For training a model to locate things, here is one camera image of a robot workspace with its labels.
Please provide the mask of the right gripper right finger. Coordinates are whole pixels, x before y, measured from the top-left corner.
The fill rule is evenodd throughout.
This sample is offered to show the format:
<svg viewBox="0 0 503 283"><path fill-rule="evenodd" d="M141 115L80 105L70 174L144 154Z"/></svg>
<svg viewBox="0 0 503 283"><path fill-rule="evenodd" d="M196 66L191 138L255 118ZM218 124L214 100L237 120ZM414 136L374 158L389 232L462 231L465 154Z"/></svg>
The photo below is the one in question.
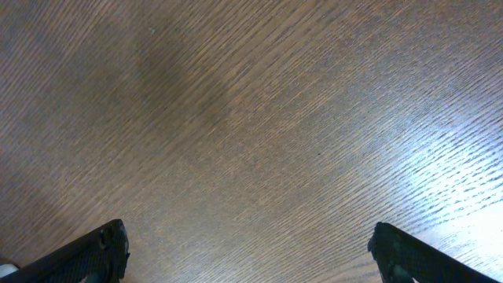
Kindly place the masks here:
<svg viewBox="0 0 503 283"><path fill-rule="evenodd" d="M368 243L384 283L497 283L387 222Z"/></svg>

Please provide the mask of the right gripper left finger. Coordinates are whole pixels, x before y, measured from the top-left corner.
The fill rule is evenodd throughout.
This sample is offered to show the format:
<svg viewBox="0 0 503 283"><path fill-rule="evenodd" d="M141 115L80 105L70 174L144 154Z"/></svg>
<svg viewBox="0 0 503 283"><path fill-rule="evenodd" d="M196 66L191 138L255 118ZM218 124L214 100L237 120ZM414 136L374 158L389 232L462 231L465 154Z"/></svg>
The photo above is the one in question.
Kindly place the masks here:
<svg viewBox="0 0 503 283"><path fill-rule="evenodd" d="M130 257L123 221L114 219L7 274L2 283L119 283Z"/></svg>

